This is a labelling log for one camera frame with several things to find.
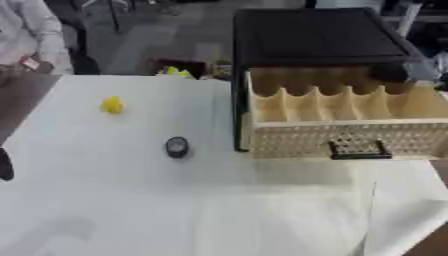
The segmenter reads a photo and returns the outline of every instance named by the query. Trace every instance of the white paper sheet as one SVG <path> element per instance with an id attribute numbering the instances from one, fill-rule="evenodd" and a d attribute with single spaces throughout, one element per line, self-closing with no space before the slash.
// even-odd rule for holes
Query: white paper sheet
<path id="1" fill-rule="evenodd" d="M 125 112 L 100 112 L 114 95 Z M 64 77 L 6 143 L 0 255 L 335 256 L 366 234 L 365 255 L 399 255 L 448 219 L 427 162 L 254 162 L 230 118 L 224 82 Z"/>

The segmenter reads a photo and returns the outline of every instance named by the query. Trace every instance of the yellow ball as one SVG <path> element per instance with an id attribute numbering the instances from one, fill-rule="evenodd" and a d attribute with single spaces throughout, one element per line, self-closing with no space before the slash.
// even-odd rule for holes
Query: yellow ball
<path id="1" fill-rule="evenodd" d="M 101 110 L 112 114 L 120 114 L 123 111 L 120 97 L 113 96 L 105 99 L 101 104 Z"/>

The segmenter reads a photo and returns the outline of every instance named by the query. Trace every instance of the drawer handle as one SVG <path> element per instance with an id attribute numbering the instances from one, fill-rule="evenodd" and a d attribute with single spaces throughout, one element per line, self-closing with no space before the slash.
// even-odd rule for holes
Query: drawer handle
<path id="1" fill-rule="evenodd" d="M 334 141 L 329 141 L 332 160 L 356 160 L 356 159 L 391 159 L 392 154 L 386 149 L 383 142 L 375 140 L 378 153 L 340 153 L 338 145 Z"/>

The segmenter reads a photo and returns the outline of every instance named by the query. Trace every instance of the white shirt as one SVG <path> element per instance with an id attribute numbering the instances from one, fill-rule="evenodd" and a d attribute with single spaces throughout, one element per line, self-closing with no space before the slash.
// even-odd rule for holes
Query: white shirt
<path id="1" fill-rule="evenodd" d="M 0 0 L 0 64 L 37 53 L 53 74 L 72 73 L 62 25 L 43 0 Z"/>

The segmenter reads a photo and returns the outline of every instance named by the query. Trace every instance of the yellow object on floor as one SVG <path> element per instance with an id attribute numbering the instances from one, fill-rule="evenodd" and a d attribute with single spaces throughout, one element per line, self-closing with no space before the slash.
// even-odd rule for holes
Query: yellow object on floor
<path id="1" fill-rule="evenodd" d="M 168 75 L 178 75 L 183 78 L 192 78 L 193 76 L 188 72 L 188 70 L 179 70 L 176 67 L 168 67 L 166 72 Z"/>
<path id="2" fill-rule="evenodd" d="M 101 110 L 111 114 L 120 114 L 123 111 L 123 104 L 120 97 L 112 96 L 101 103 Z"/>

